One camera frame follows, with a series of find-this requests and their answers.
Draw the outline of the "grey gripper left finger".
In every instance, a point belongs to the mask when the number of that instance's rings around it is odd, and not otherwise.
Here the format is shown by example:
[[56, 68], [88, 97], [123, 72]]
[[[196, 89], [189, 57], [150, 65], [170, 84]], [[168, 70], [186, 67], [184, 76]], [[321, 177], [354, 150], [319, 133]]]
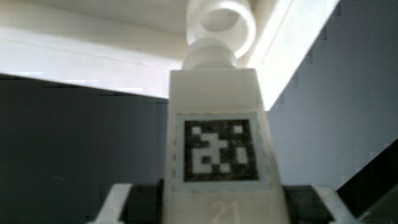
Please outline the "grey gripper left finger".
[[161, 224], [161, 190], [157, 184], [114, 184], [98, 215], [88, 224]]

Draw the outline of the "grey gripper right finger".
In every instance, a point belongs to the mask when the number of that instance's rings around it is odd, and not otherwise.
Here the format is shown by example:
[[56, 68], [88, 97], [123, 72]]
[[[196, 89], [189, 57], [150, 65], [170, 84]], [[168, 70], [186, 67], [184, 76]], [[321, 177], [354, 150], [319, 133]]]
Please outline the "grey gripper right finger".
[[331, 187], [289, 185], [285, 196], [292, 224], [360, 224]]

